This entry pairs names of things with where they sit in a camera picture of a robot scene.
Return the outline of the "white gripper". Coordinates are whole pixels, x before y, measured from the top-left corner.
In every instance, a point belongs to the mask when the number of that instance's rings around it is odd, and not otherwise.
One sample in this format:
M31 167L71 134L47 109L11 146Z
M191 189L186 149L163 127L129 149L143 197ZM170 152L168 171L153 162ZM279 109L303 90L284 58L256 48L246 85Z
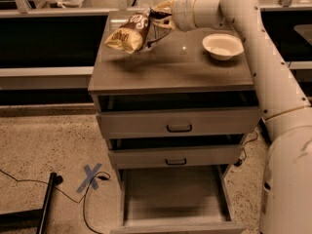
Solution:
M172 17L153 19L156 32L190 31L196 28L194 5L196 0L167 0L153 7L155 12L172 13Z

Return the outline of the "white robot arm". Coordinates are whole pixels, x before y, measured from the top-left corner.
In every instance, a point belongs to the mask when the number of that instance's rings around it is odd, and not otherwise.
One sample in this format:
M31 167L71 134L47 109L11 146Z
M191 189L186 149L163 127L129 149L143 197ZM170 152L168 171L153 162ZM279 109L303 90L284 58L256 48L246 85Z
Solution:
M312 106L262 23L258 0L168 0L154 8L181 31L231 26L243 42L272 141L260 234L312 234Z

